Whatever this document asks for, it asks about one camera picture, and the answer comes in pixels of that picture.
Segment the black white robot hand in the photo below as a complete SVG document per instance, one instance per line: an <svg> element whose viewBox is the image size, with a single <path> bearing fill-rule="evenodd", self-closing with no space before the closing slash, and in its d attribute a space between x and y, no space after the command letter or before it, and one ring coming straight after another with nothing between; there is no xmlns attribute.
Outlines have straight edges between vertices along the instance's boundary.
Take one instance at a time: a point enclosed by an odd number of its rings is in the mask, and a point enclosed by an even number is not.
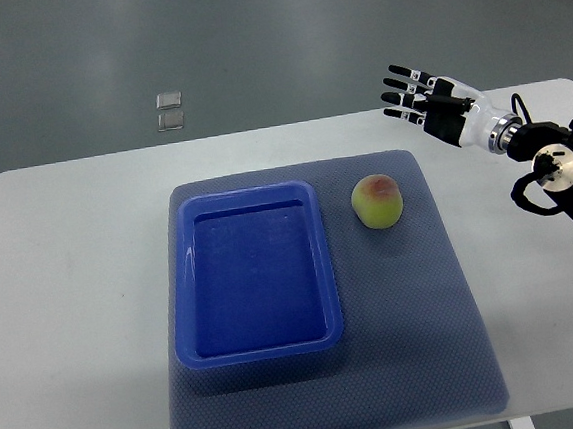
<svg viewBox="0 0 573 429"><path fill-rule="evenodd" d="M522 125L518 115L496 108L487 95L456 79L391 65L383 83L383 114L419 126L455 147L506 151L504 138Z"/></svg>

